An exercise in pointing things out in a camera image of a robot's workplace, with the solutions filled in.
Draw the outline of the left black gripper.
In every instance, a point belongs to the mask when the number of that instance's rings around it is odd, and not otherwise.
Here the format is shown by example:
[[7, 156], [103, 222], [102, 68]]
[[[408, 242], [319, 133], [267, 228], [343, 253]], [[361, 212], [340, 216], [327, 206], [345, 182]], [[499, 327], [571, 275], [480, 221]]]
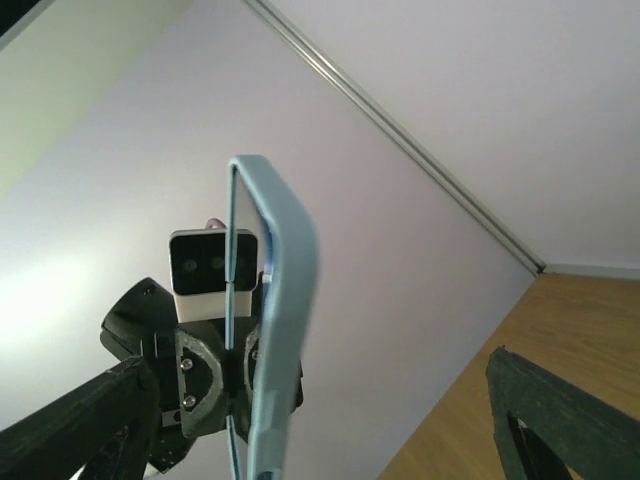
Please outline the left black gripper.
[[[180, 323], [172, 290], [145, 278], [112, 307], [100, 340], [118, 359], [147, 359], [159, 382], [160, 433], [150, 462], [166, 472], [195, 440], [225, 431], [233, 418], [236, 441], [248, 446], [258, 360], [263, 282], [258, 278], [249, 317], [234, 317], [234, 347], [225, 348], [225, 316]], [[303, 401], [301, 365], [292, 412]]]

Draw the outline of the light blue phone case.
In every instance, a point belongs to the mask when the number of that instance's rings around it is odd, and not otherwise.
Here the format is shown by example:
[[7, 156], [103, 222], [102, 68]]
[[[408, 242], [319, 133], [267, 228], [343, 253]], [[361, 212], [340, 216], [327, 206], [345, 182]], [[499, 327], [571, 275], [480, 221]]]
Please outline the light blue phone case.
[[234, 347], [238, 232], [257, 226], [263, 282], [258, 360], [254, 373], [247, 461], [241, 463], [233, 418], [226, 419], [232, 476], [280, 479], [310, 312], [319, 249], [303, 203], [268, 159], [239, 155], [229, 162], [225, 247], [225, 348]]

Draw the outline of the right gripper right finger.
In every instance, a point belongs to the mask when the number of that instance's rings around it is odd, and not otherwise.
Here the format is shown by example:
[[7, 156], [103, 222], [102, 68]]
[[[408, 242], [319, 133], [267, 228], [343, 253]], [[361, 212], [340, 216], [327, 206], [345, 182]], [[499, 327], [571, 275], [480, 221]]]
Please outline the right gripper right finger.
[[486, 379], [507, 479], [637, 479], [639, 421], [499, 347]]

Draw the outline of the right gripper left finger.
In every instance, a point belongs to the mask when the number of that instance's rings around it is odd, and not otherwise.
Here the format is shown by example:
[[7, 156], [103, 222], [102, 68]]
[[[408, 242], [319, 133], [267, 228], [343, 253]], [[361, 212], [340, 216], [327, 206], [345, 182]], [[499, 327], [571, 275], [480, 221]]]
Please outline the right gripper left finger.
[[141, 479], [158, 430], [158, 381], [141, 357], [1, 431], [3, 479]]

